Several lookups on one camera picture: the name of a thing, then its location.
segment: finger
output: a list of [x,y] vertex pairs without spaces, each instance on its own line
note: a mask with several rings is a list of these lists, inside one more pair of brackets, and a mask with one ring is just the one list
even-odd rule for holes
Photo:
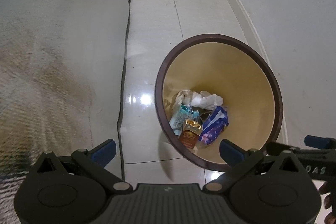
[[327,216],[324,219],[325,224],[335,224],[336,217],[332,215],[332,213],[328,213]]
[[330,195],[327,195],[323,201],[323,206],[327,210],[331,207],[331,197]]
[[328,182],[325,181],[325,183],[323,183],[323,185],[319,188],[319,193],[320,195],[324,195],[326,193],[329,193],[329,187],[328,187]]

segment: white wall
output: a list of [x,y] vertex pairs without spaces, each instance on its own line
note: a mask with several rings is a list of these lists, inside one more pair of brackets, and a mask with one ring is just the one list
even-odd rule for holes
[[240,0],[283,96],[289,143],[336,137],[336,0]]

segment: blue gripper pad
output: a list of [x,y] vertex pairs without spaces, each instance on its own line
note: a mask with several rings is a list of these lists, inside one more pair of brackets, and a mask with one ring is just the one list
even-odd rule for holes
[[333,149],[336,147],[336,141],[332,138],[322,138],[317,136],[307,135],[304,138],[306,146],[318,149]]
[[219,144],[219,154],[221,158],[226,161],[230,167],[237,165],[238,163],[244,161],[248,156],[248,152],[224,139]]
[[116,143],[109,139],[101,145],[93,148],[91,153],[91,160],[100,167],[105,167],[116,155]]

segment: white tissue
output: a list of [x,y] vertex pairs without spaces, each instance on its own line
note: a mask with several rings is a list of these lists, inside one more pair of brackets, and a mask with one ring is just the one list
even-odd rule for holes
[[186,106],[214,110],[216,106],[223,105],[223,98],[216,94],[210,94],[207,91],[197,93],[191,90],[181,90],[175,99],[174,106],[181,105],[181,103]]

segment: baseboard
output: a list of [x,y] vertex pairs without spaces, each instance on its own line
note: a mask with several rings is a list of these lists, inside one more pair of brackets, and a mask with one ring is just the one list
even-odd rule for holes
[[[266,61],[269,67],[272,69],[271,64],[269,62],[268,56],[266,54],[265,47],[263,45],[262,40],[260,39],[258,32],[253,25],[253,22],[247,13],[245,7],[241,3],[240,0],[227,0],[237,17],[237,20],[240,24],[241,29],[246,37],[248,45],[253,48],[261,57]],[[287,128],[286,128],[286,120],[285,115],[283,115],[283,122],[281,126],[281,135],[282,140],[279,136],[278,141],[282,141],[282,143],[288,144],[288,135],[287,135]]]

